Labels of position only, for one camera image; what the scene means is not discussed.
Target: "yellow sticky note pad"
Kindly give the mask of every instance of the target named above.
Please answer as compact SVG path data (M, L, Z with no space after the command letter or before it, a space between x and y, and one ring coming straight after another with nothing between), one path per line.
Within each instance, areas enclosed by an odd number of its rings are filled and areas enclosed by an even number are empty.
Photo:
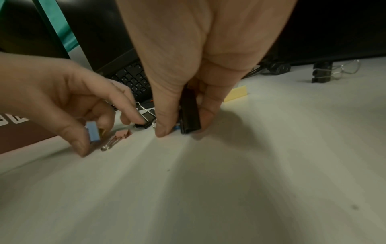
M232 89L224 99L224 102L228 102L246 95L248 95L248 92L246 91L246 86L241 86L241 87Z

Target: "keyboard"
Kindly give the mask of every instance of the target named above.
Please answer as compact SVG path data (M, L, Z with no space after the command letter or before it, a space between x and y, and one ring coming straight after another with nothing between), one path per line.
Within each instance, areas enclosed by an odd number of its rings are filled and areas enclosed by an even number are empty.
M137 102L141 103L152 97L149 81L139 60L115 72L111 79L130 87Z

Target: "teal fabric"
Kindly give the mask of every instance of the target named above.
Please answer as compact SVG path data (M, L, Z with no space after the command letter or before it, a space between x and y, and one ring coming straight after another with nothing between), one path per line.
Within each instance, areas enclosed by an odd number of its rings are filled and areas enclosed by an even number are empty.
M76 46L78 46L78 41L72 33L70 26L64 18L63 13L60 11L60 8L56 1L39 0L39 2L43 7L45 13L47 14L49 21L53 25L53 28L55 29L57 35L62 41L66 51L69 52L73 50Z

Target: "skin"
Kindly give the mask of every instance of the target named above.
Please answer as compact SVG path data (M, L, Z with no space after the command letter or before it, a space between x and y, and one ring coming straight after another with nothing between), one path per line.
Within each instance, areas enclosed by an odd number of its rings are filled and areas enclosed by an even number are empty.
M178 117L185 84L196 91L206 129L234 85L266 54L295 0L117 0L152 86L156 135ZM110 131L114 111L124 124L143 123L128 87L76 63L0 53L0 112L26 117L85 156L90 141L77 118Z

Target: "white desk surface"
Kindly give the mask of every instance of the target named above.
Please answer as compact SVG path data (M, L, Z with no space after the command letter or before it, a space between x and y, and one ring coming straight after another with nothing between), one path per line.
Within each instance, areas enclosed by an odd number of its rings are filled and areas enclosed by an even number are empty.
M0 155L0 243L385 243L386 58L311 77L242 81L249 95L205 137L148 129L86 158L60 138Z

